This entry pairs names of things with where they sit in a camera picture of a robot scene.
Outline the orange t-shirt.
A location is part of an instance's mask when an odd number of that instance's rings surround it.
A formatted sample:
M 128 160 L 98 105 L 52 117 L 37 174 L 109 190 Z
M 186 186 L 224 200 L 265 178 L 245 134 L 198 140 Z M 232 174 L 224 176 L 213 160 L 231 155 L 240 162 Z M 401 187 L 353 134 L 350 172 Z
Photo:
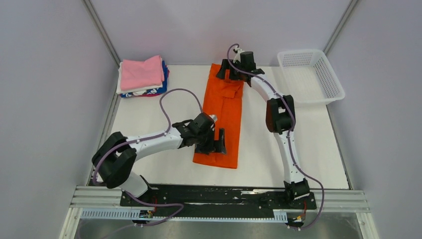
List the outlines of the orange t-shirt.
M 208 115 L 216 115 L 216 131 L 224 129 L 226 154 L 195 153 L 193 162 L 197 164 L 236 169 L 238 166 L 240 127 L 242 116 L 243 81 L 230 80 L 229 71 L 224 78 L 217 77 L 221 65 L 212 64 L 204 96 L 203 110 Z

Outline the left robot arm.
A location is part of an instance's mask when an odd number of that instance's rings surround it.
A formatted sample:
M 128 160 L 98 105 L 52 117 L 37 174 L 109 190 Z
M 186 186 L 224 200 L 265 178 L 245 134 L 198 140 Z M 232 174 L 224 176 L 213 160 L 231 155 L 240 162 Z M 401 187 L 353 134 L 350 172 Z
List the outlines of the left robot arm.
M 152 201 L 147 181 L 133 172 L 136 161 L 166 150 L 194 146 L 195 152 L 209 155 L 227 153 L 225 131 L 215 129 L 217 117 L 200 113 L 194 119 L 176 122 L 156 135 L 126 137 L 112 133 L 92 157 L 93 183 L 108 189 L 120 188 L 133 195 L 141 206 Z

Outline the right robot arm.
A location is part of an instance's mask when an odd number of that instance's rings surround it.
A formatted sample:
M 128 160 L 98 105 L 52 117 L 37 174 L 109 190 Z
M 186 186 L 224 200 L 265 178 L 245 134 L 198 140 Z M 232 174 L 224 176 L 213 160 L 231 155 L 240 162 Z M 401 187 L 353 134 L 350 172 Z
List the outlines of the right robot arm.
M 287 206 L 296 208 L 303 203 L 304 197 L 310 195 L 310 187 L 296 160 L 294 99 L 291 95 L 278 92 L 267 80 L 265 72 L 256 67 L 252 51 L 235 47 L 233 52 L 236 53 L 235 58 L 223 59 L 216 76 L 222 79 L 222 71 L 228 69 L 231 80 L 246 82 L 266 102 L 266 127 L 275 137 L 284 167 L 284 201 Z

